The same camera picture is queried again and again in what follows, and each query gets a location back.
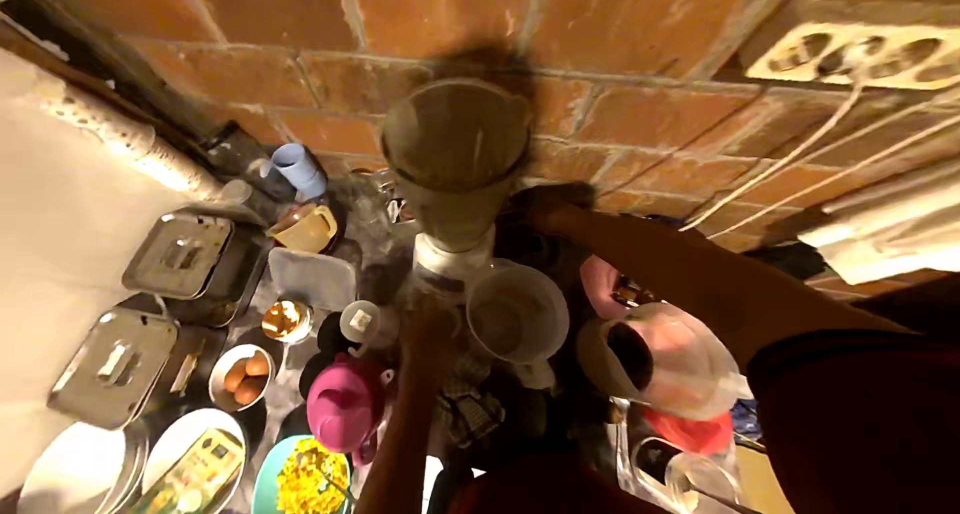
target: blender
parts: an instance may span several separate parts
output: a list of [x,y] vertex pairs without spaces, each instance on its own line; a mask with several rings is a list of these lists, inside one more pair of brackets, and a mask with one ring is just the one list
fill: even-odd
[[430,82],[394,104],[381,142],[419,221],[414,283],[462,304],[493,261],[494,220],[522,168],[529,103],[473,78]]

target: teal bowl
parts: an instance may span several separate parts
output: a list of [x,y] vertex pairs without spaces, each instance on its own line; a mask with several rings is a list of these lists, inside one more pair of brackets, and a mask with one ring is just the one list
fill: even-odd
[[[260,472],[256,475],[256,484],[253,485],[253,507],[250,514],[283,514],[282,510],[277,509],[277,495],[280,494],[281,487],[277,484],[277,475],[283,469],[285,462],[294,452],[294,447],[301,439],[310,439],[313,435],[292,435],[279,443],[273,445],[267,458],[263,460],[260,466]],[[351,464],[346,464],[346,481],[351,479]],[[335,514],[346,514],[347,503],[349,499],[344,499],[335,512]]]

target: electrical outlet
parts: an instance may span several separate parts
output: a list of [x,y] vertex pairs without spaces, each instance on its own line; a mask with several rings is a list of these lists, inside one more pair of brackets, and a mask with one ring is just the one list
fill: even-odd
[[935,91],[960,82],[960,6],[794,0],[739,51],[747,77]]

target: hand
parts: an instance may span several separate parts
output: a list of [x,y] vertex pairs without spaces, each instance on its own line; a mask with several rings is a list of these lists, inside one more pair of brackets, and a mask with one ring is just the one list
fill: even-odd
[[527,220],[544,235],[563,237],[582,210],[555,195],[543,194],[534,198],[527,210]]
[[437,299],[420,295],[403,317],[400,326],[400,349],[405,372],[434,381],[442,381],[458,357],[454,342],[456,320]]

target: forearm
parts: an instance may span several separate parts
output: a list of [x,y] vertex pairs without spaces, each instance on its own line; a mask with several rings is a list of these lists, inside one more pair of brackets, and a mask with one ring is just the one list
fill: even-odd
[[401,367],[399,393],[356,514],[418,514],[423,504],[426,448],[437,401],[434,373]]
[[559,234],[710,327],[745,368],[762,347],[822,329],[904,331],[835,302],[759,261],[698,234],[637,217],[571,209]]

